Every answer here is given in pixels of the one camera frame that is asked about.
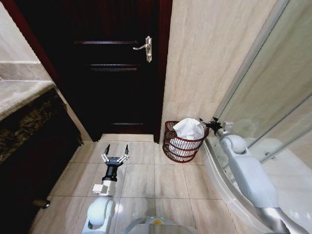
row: red wire basket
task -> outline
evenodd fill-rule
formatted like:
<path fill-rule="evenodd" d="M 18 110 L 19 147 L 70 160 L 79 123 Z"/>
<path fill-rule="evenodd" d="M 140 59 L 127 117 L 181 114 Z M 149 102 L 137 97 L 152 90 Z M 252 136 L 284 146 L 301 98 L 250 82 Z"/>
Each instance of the red wire basket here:
<path fill-rule="evenodd" d="M 198 140 L 186 140 L 176 135 L 173 128 L 178 121 L 167 121 L 165 123 L 165 136 L 162 149 L 165 155 L 174 162 L 186 163 L 191 161 L 204 139 L 209 133 L 209 128 L 204 127 L 204 137 Z"/>

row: silver door handle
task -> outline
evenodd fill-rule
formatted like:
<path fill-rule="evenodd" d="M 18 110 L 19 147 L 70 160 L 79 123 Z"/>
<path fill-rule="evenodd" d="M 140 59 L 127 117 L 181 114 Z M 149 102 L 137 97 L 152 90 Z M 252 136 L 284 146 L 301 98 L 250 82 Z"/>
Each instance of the silver door handle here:
<path fill-rule="evenodd" d="M 145 48 L 146 50 L 146 60 L 148 62 L 152 61 L 152 38 L 150 36 L 147 36 L 145 39 L 145 45 L 142 45 L 141 47 L 133 47 L 134 50 L 141 50 Z"/>

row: door panel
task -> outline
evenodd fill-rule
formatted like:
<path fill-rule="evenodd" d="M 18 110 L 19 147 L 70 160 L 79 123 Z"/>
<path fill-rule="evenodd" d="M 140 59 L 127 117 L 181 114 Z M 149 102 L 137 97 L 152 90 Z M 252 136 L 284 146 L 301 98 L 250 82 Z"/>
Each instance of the door panel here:
<path fill-rule="evenodd" d="M 16 3 L 93 140 L 102 133 L 154 133 L 154 97 L 163 96 L 157 55 L 148 63 L 145 49 L 133 47 L 147 36 L 158 39 L 157 0 Z M 157 51 L 157 43 L 152 45 Z"/>

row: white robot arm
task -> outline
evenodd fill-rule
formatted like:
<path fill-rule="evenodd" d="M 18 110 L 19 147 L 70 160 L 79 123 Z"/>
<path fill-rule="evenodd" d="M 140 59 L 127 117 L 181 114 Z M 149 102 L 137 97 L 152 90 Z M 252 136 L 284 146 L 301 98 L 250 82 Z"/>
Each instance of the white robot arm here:
<path fill-rule="evenodd" d="M 279 234 L 308 234 L 280 209 L 276 188 L 261 163 L 250 153 L 246 141 L 232 133 L 232 123 L 225 122 L 222 128 L 217 118 L 211 122 L 200 121 L 210 127 L 220 140 L 240 191 L 253 204 L 263 223 Z"/>
<path fill-rule="evenodd" d="M 122 157 L 107 157 L 109 147 L 101 155 L 107 165 L 106 175 L 102 184 L 95 184 L 93 192 L 102 197 L 97 198 L 88 208 L 87 220 L 82 229 L 82 234 L 108 234 L 112 218 L 115 214 L 115 185 L 117 182 L 117 169 L 129 158 L 128 145 Z"/>

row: tile floor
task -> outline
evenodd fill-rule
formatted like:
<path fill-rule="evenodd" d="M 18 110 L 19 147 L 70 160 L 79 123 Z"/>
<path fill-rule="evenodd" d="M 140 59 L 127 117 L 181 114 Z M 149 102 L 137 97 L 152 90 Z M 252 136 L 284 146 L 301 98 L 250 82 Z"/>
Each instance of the tile floor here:
<path fill-rule="evenodd" d="M 119 141 L 121 136 L 106 138 L 116 141 L 86 142 L 77 149 L 48 197 L 50 207 L 38 212 L 30 233 L 81 233 L 87 209 L 96 199 L 92 187 L 101 183 L 106 172 L 100 154 L 108 144 L 109 156 L 121 156 L 126 144 L 130 156 L 118 169 L 110 234 L 121 234 L 134 219 L 145 215 L 165 217 L 201 234 L 251 233 L 230 214 L 210 182 L 201 160 L 204 148 L 182 165 L 169 160 L 161 144 L 148 142 L 151 138 L 133 141 L 127 136 L 127 142 Z"/>

